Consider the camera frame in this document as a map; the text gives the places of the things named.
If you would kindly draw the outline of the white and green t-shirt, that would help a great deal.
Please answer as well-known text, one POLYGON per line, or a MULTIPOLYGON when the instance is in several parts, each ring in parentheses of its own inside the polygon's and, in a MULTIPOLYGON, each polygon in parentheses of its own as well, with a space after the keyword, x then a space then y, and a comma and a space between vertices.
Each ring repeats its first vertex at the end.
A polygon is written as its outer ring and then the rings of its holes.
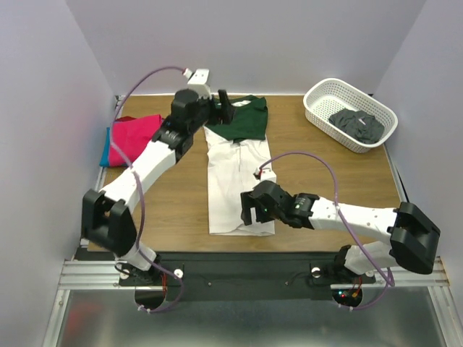
POLYGON ((207 125, 208 225, 214 236, 271 236, 274 223, 241 219, 241 193, 258 183, 254 173, 271 159, 266 138, 268 106, 264 97, 246 95, 231 101, 236 113, 231 124, 207 125))

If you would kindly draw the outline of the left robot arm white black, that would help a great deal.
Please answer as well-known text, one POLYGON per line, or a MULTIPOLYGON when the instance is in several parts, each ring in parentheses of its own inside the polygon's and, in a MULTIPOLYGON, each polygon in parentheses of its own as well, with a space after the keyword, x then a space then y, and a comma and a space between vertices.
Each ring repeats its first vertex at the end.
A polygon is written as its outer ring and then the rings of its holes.
POLYGON ((143 225, 136 226, 132 212, 145 212, 145 193, 192 147, 195 133, 207 124, 230 124, 235 115, 227 91, 201 97, 192 89, 175 93, 170 114, 152 140, 125 171, 101 190, 88 190, 82 199, 81 235, 136 267, 146 285, 156 283, 161 272, 180 277, 156 262, 156 253, 142 245, 143 225))

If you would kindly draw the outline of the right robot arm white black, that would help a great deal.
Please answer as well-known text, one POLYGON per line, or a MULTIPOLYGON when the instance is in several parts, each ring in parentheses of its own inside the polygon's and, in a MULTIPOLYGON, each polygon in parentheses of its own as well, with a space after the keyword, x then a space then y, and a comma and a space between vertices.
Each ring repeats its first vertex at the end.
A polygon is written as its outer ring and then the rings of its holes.
POLYGON ((356 240, 343 246, 326 265, 311 270, 314 279, 348 283, 368 272, 399 266, 419 275, 433 272, 441 231, 413 203, 373 208, 336 203, 316 194, 291 195, 272 181, 261 181, 239 195, 242 222, 279 220, 292 228, 347 231, 356 240), (369 244, 359 236, 373 239, 369 244))

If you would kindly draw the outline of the dark red folded t-shirt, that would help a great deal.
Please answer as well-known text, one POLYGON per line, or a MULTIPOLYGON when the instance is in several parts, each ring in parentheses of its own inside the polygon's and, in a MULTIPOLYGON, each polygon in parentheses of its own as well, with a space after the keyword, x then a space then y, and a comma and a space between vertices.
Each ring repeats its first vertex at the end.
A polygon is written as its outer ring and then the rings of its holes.
POLYGON ((136 118, 131 117, 131 116, 123 116, 123 117, 117 118, 115 122, 133 121, 133 120, 136 120, 136 118))

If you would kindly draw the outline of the pink folded t-shirt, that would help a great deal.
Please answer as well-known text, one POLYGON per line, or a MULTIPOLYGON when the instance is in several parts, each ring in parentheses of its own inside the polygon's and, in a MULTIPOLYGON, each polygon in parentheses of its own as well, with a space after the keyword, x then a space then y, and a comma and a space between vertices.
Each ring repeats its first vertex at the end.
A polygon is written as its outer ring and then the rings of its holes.
MULTIPOLYGON (((134 162, 144 151, 162 122, 163 118, 160 114, 136 118, 133 121, 115 122, 112 127, 113 141, 129 160, 134 162)), ((109 155, 110 167, 126 166, 123 157, 111 146, 109 155)))

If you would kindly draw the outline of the blue folded t-shirt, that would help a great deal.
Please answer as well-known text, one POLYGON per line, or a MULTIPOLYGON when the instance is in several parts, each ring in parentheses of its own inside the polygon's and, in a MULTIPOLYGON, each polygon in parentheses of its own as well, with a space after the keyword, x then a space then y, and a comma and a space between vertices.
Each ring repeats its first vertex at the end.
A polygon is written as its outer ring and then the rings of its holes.
POLYGON ((103 147, 103 152, 101 155, 100 163, 99 166, 103 168, 108 168, 111 166, 110 160, 109 160, 109 152, 110 152, 110 128, 106 128, 106 138, 105 138, 105 143, 103 147))

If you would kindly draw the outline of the white perforated laundry basket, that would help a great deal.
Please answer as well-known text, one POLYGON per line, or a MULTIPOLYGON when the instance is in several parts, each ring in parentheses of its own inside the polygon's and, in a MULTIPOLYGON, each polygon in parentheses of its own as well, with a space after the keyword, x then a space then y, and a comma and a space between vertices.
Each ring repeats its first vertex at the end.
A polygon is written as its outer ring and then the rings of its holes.
POLYGON ((311 87, 303 97, 303 105, 305 118, 310 123, 354 153, 366 153, 380 147, 394 133, 399 123, 389 107, 337 78, 326 78, 311 87), (374 116, 384 126, 379 141, 374 144, 361 143, 331 124, 328 120, 330 116, 343 109, 364 111, 374 116))

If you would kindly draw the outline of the grey t-shirt in basket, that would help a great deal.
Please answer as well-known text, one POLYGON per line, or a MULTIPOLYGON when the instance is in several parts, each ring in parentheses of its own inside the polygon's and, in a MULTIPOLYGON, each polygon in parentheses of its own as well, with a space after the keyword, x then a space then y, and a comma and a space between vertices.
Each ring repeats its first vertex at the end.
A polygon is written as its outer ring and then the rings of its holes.
POLYGON ((345 134, 363 144, 377 143, 385 130, 376 117, 364 112, 344 108, 332 114, 328 121, 345 134))

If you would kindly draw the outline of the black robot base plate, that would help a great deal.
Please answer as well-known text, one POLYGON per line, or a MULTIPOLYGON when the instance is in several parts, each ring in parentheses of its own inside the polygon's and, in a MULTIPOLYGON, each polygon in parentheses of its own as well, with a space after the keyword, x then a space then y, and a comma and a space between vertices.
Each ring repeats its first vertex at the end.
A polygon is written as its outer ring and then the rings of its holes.
POLYGON ((182 279, 162 280, 131 265, 122 287, 159 290, 169 301, 330 300, 331 286, 372 284, 336 264, 335 252, 162 252, 160 264, 182 279))

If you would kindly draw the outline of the aluminium frame rail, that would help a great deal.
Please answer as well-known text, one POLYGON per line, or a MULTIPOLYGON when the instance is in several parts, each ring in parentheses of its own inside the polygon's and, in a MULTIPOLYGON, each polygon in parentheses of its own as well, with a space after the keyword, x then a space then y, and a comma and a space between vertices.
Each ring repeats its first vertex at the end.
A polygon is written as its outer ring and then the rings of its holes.
MULTIPOLYGON (((211 236, 206 192, 207 147, 192 149, 146 195, 143 241, 157 252, 336 252, 351 237, 336 230, 293 229, 276 222, 266 237, 211 236)), ((46 346, 459 346, 449 281, 437 262, 431 275, 395 269, 363 288, 367 309, 351 312, 330 299, 180 301, 167 312, 137 310, 108 252, 81 250, 64 263, 46 346)))

